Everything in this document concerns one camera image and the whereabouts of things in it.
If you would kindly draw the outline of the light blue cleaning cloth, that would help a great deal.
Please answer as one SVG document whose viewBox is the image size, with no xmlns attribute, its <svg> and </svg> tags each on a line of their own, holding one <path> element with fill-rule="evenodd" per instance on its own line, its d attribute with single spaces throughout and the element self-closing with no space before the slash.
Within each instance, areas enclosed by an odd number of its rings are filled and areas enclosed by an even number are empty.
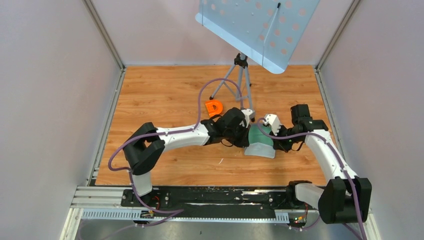
<svg viewBox="0 0 424 240">
<path fill-rule="evenodd" d="M 244 155 L 274 159 L 276 150 L 271 145 L 255 142 L 244 148 Z"/>
</svg>

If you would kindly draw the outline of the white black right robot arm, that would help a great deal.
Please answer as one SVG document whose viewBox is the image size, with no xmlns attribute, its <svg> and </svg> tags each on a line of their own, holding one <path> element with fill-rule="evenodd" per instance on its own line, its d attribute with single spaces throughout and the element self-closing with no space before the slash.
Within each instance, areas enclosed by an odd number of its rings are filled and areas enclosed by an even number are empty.
<svg viewBox="0 0 424 240">
<path fill-rule="evenodd" d="M 290 109 L 292 127 L 286 128 L 275 114 L 268 114 L 265 121 L 271 126 L 275 150 L 289 152 L 293 144 L 305 144 L 318 161 L 327 180 L 324 188 L 308 180 L 291 181 L 286 204 L 298 209 L 307 204 L 319 211 L 326 224 L 364 223 L 368 219 L 372 184 L 366 177 L 359 177 L 343 159 L 332 141 L 329 128 L 321 119 L 313 119 L 306 104 Z"/>
</svg>

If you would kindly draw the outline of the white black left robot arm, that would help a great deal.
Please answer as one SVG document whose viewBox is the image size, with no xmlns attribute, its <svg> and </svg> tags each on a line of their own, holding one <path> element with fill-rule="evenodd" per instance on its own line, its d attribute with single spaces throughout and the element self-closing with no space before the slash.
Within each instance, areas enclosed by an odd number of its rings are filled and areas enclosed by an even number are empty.
<svg viewBox="0 0 424 240">
<path fill-rule="evenodd" d="M 251 109 L 233 107 L 223 115 L 215 115 L 189 126 L 161 128 L 155 127 L 152 122 L 144 123 L 123 148 L 136 190 L 133 197 L 135 202 L 142 207 L 152 203 L 151 170 L 163 153 L 190 146 L 219 144 L 223 141 L 227 141 L 231 147 L 247 147 L 250 122 L 254 114 Z"/>
</svg>

